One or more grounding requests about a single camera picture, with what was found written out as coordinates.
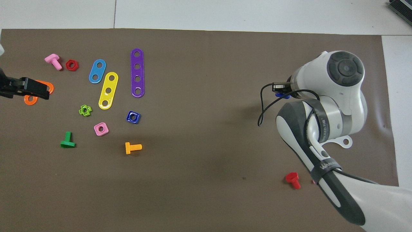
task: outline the blue square nut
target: blue square nut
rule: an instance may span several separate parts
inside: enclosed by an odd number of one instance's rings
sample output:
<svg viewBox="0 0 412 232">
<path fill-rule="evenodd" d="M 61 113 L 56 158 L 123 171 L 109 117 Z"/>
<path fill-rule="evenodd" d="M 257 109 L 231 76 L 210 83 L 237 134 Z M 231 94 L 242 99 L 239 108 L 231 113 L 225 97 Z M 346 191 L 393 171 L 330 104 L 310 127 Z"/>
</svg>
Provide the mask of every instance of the blue square nut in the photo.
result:
<svg viewBox="0 0 412 232">
<path fill-rule="evenodd" d="M 133 124 L 138 124 L 139 120 L 140 120 L 140 114 L 138 114 L 136 112 L 133 112 L 133 111 L 130 111 L 129 114 L 127 115 L 126 120 L 128 122 L 133 123 Z"/>
</svg>

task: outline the pink nut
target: pink nut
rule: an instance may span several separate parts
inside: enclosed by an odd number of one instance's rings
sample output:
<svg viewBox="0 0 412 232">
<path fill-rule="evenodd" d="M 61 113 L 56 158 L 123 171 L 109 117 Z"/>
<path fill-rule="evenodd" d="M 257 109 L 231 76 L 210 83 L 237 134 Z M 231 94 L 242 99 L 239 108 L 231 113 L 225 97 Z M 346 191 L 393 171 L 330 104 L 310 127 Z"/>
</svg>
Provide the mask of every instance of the pink nut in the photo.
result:
<svg viewBox="0 0 412 232">
<path fill-rule="evenodd" d="M 60 59 L 60 57 L 53 53 L 46 57 L 44 60 L 49 64 L 51 63 L 57 70 L 61 70 L 63 67 L 57 61 L 58 59 Z"/>
<path fill-rule="evenodd" d="M 102 136 L 104 134 L 107 134 L 109 132 L 109 129 L 107 128 L 106 123 L 99 123 L 94 126 L 94 131 L 96 132 L 97 136 Z"/>
</svg>

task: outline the purple strip with holes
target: purple strip with holes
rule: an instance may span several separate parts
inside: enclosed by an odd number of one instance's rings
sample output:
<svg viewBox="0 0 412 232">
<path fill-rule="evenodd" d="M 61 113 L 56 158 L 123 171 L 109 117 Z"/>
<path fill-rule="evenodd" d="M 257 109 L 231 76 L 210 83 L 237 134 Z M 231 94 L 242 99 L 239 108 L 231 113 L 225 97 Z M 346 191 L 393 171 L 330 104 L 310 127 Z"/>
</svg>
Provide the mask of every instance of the purple strip with holes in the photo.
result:
<svg viewBox="0 0 412 232">
<path fill-rule="evenodd" d="M 143 97 L 145 94 L 145 66 L 143 51 L 135 48 L 130 53 L 131 94 L 133 97 Z"/>
</svg>

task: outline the velcro strap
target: velcro strap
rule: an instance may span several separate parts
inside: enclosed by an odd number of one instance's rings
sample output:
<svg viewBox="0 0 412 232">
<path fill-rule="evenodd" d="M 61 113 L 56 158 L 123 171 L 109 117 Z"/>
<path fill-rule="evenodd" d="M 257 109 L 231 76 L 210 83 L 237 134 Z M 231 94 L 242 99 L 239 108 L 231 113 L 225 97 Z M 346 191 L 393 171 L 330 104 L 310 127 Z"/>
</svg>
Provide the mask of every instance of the velcro strap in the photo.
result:
<svg viewBox="0 0 412 232">
<path fill-rule="evenodd" d="M 310 176 L 312 177 L 313 181 L 317 184 L 325 174 L 327 174 L 335 168 L 342 167 L 334 159 L 327 158 L 315 164 L 312 171 L 310 172 Z"/>
</svg>

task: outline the yellow-orange screw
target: yellow-orange screw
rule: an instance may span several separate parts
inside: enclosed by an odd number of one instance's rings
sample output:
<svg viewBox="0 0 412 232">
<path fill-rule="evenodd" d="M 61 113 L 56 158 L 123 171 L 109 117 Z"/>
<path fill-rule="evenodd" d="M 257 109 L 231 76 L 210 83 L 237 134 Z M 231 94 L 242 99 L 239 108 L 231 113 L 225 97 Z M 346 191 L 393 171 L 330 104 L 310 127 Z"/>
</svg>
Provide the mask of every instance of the yellow-orange screw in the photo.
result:
<svg viewBox="0 0 412 232">
<path fill-rule="evenodd" d="M 130 151 L 138 151 L 142 149 L 142 144 L 134 144 L 134 145 L 130 145 L 129 142 L 124 143 L 124 145 L 126 146 L 126 154 L 130 155 Z"/>
</svg>

